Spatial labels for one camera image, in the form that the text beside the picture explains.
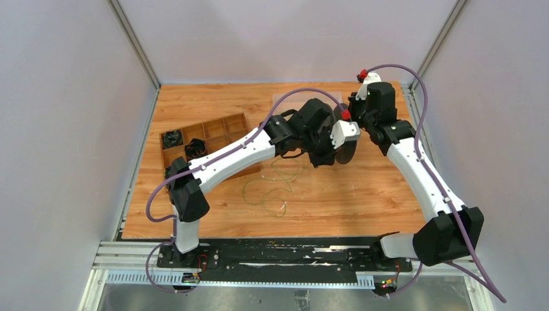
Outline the dark grey spool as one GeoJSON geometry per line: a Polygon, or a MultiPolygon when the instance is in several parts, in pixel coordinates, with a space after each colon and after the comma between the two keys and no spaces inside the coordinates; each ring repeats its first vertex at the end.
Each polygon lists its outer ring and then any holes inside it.
{"type": "MultiPolygon", "coordinates": [[[[339,106],[333,108],[331,117],[331,123],[335,124],[337,121],[342,120],[341,109],[339,106]]],[[[357,141],[346,142],[341,146],[341,149],[335,155],[335,161],[339,164],[345,165],[349,163],[356,151],[357,141]]]]}

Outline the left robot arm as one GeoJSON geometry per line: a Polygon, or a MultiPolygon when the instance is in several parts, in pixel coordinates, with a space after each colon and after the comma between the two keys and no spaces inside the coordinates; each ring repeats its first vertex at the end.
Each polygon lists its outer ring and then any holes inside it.
{"type": "Polygon", "coordinates": [[[271,111],[257,128],[218,151],[191,161],[173,160],[164,186],[174,211],[174,260],[184,268],[197,262],[200,220],[210,210],[205,195],[222,181],[296,150],[307,154],[316,166],[334,164],[342,146],[333,142],[331,134],[345,113],[343,104],[332,107],[312,98],[298,110],[271,111]]]}

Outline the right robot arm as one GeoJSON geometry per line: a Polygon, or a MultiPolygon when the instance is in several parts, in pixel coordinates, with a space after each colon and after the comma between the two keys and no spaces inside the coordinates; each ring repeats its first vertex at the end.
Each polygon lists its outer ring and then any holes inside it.
{"type": "Polygon", "coordinates": [[[392,84],[364,81],[348,100],[350,117],[401,172],[426,221],[417,233],[381,237],[379,246],[370,252],[372,265],[387,270],[398,257],[418,259],[426,266],[464,257],[478,263],[475,248],[484,215],[450,190],[426,156],[411,123],[397,117],[392,84]]]}

